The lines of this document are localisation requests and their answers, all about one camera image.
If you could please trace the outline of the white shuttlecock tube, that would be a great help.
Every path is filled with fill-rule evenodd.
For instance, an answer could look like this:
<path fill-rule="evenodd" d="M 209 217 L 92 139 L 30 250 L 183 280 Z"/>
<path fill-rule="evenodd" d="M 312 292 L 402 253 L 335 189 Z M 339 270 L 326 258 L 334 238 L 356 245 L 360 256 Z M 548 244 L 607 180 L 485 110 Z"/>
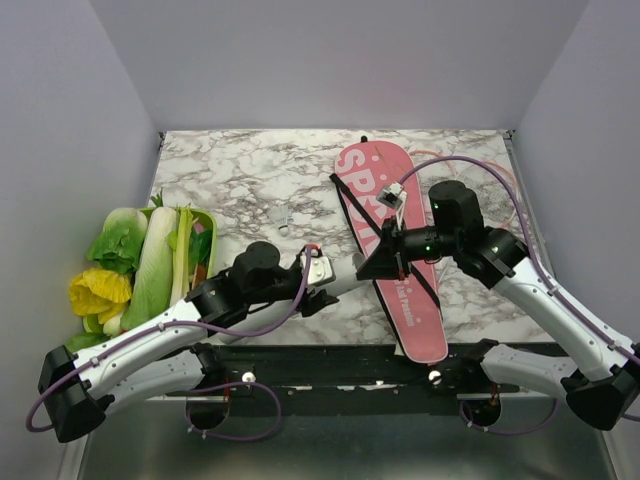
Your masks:
<path fill-rule="evenodd" d="M 333 282 L 322 286 L 321 289 L 324 292 L 339 298 L 347 292 L 364 286 L 365 283 L 356 278 L 356 270 L 363 261 L 364 257 L 360 253 L 331 260 L 336 279 Z M 239 331 L 240 333 L 263 331 L 263 335 L 266 335 L 267 333 L 274 331 L 276 328 L 279 328 L 284 323 L 282 318 L 291 309 L 293 303 L 294 300 L 269 300 L 259 302 L 258 307 L 254 309 L 252 313 L 248 313 L 245 319 L 240 321 L 238 324 L 231 326 L 230 330 Z M 288 318 L 295 317 L 296 315 L 301 316 L 301 314 L 294 308 Z"/>

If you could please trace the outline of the white feather shuttlecock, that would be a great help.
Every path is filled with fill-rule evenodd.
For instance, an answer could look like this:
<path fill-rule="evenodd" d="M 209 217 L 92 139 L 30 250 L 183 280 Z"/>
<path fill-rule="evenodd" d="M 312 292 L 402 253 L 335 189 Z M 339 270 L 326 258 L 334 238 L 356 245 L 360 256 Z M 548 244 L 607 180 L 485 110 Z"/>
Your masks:
<path fill-rule="evenodd" d="M 281 236 L 286 237 L 289 235 L 290 233 L 289 223 L 291 218 L 291 211 L 287 205 L 280 205 L 280 206 L 274 207 L 270 211 L 270 218 L 272 222 L 276 225 L 278 233 Z"/>

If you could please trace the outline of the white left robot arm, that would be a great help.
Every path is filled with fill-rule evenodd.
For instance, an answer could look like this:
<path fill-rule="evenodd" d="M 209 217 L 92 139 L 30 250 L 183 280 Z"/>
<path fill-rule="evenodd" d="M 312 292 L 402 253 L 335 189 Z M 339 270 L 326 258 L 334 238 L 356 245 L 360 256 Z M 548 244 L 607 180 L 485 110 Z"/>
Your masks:
<path fill-rule="evenodd" d="M 230 268 L 141 325 L 77 350 L 48 352 L 35 406 L 45 409 L 49 430 L 69 443 L 130 403 L 192 389 L 212 394 L 222 372 L 204 357 L 206 338 L 260 337 L 337 302 L 346 276 L 320 247 L 305 246 L 288 268 L 279 262 L 274 245 L 255 242 Z"/>

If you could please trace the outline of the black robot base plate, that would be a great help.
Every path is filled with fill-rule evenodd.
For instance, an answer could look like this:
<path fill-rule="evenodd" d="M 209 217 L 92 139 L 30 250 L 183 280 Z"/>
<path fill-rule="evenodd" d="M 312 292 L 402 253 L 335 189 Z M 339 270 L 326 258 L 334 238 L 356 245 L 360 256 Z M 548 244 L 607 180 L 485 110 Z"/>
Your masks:
<path fill-rule="evenodd" d="M 205 377 L 185 393 L 224 400 L 232 414 L 253 417 L 276 406 L 297 416 L 454 415 L 459 398 L 519 390 L 473 366 L 474 349 L 456 344 L 443 362 L 428 366 L 396 355 L 391 345 L 199 347 Z"/>

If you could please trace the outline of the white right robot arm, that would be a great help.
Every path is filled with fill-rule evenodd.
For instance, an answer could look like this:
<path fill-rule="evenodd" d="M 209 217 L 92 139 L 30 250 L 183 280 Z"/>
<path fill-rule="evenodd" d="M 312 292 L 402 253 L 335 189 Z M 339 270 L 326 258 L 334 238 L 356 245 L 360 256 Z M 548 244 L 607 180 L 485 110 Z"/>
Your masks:
<path fill-rule="evenodd" d="M 611 430 L 639 395 L 639 348 L 570 295 L 514 234 L 485 225 L 476 194 L 460 181 L 431 187 L 431 226 L 408 229 L 401 219 L 407 194 L 383 188 L 380 203 L 396 215 L 384 220 L 380 242 L 357 270 L 360 280 L 403 280 L 416 261 L 452 258 L 466 275 L 523 310 L 562 348 L 549 357 L 481 341 L 455 378 L 480 392 L 511 384 L 563 401 L 583 422 Z"/>

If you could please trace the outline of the pink racket bag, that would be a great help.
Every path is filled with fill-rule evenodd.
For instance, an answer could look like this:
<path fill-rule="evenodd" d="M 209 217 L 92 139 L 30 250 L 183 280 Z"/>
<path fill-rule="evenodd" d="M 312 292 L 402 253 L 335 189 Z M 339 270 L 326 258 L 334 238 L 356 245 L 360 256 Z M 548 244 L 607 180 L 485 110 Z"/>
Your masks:
<path fill-rule="evenodd" d="M 366 271 L 385 276 L 372 285 L 394 331 L 396 350 L 415 363 L 434 365 L 448 354 L 436 269 L 424 260 L 422 246 L 413 258 L 404 244 L 410 231 L 420 235 L 427 226 L 419 181 L 402 184 L 408 196 L 402 213 L 378 199 L 412 168 L 402 147 L 363 138 L 342 150 L 330 179 L 357 247 L 369 261 Z"/>

